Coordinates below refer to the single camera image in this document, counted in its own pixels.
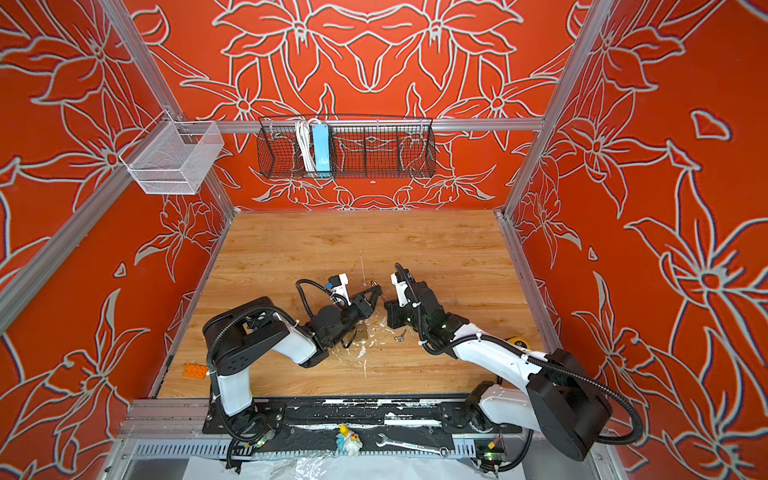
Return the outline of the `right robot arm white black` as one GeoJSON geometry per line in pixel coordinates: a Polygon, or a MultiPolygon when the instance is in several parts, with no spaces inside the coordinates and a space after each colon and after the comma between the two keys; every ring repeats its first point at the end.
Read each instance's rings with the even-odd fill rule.
{"type": "Polygon", "coordinates": [[[446,311],[428,284],[401,264],[391,282],[397,297],[385,304],[390,328],[409,326],[428,354],[480,366],[510,383],[487,383],[476,391],[475,405],[491,423],[540,432],[576,461],[594,444],[631,445],[643,437],[645,423],[632,402],[589,377],[569,352],[535,351],[483,331],[446,311]]]}

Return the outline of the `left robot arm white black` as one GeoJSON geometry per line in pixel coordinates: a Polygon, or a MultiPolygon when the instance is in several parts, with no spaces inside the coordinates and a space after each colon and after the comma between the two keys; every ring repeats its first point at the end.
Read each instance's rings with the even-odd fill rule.
{"type": "Polygon", "coordinates": [[[211,381],[211,403],[223,415],[234,417],[252,404],[249,369],[270,351],[303,368],[325,360],[332,349],[370,318],[382,295],[373,285],[354,295],[345,274],[321,284],[310,279],[295,282],[308,315],[304,324],[267,296],[218,314],[205,323],[206,366],[211,381]]]}

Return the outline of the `brass padlock with steel shackle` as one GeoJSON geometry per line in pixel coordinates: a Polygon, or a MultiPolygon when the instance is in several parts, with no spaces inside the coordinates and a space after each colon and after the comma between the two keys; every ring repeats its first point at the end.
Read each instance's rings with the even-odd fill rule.
{"type": "Polygon", "coordinates": [[[368,330],[365,325],[358,325],[355,330],[355,335],[353,338],[353,342],[365,342],[368,339],[368,330]]]}

